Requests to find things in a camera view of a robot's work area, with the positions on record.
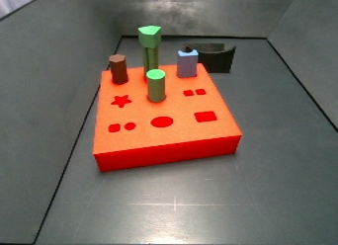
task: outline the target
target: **brown cylinder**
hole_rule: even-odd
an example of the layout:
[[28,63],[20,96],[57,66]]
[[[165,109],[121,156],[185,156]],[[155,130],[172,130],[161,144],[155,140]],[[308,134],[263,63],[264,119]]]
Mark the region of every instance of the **brown cylinder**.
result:
[[128,82],[125,56],[115,54],[109,56],[112,82],[124,84]]

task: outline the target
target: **hole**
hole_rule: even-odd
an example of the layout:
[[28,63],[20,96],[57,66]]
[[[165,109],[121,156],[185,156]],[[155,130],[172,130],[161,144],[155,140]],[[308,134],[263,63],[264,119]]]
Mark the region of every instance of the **hole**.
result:
[[205,95],[205,90],[204,89],[196,89],[195,94],[196,95]]
[[151,124],[153,127],[167,127],[172,122],[173,120],[171,117],[156,117],[152,119]]
[[201,112],[201,113],[195,113],[195,119],[199,123],[207,123],[207,122],[214,122],[216,121],[216,115],[214,112]]
[[183,91],[183,94],[184,94],[185,97],[193,96],[193,92],[191,90]]
[[124,95],[121,97],[115,96],[113,99],[115,101],[111,103],[111,105],[116,105],[119,108],[124,108],[127,104],[132,103],[132,101],[128,99],[128,95]]
[[132,129],[135,129],[135,127],[136,127],[136,125],[135,125],[133,122],[127,122],[125,125],[124,125],[124,128],[125,128],[127,130],[132,130]]
[[116,132],[121,129],[121,126],[117,123],[112,123],[108,127],[109,132]]

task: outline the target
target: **red block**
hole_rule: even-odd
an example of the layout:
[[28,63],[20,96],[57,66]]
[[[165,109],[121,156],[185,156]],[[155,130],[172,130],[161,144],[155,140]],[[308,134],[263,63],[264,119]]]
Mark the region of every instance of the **red block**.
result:
[[147,98],[143,68],[128,69],[123,85],[112,83],[109,71],[101,74],[93,138],[101,172],[236,151],[242,132],[203,65],[188,78],[176,77],[176,65],[160,69],[167,75],[160,103]]

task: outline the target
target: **star-shaped hole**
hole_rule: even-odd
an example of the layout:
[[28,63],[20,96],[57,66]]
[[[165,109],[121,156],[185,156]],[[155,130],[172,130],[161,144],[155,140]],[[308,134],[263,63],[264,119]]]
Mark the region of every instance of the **star-shaped hole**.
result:
[[124,95],[121,97],[115,96],[115,101],[111,103],[111,105],[117,105],[119,108],[123,108],[125,104],[132,103],[132,101],[128,99],[128,95]]

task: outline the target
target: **green cylinder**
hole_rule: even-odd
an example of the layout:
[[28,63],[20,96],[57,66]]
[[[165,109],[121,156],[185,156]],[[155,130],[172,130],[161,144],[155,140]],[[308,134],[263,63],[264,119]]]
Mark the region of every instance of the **green cylinder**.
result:
[[165,99],[165,73],[160,69],[147,72],[148,99],[159,103]]

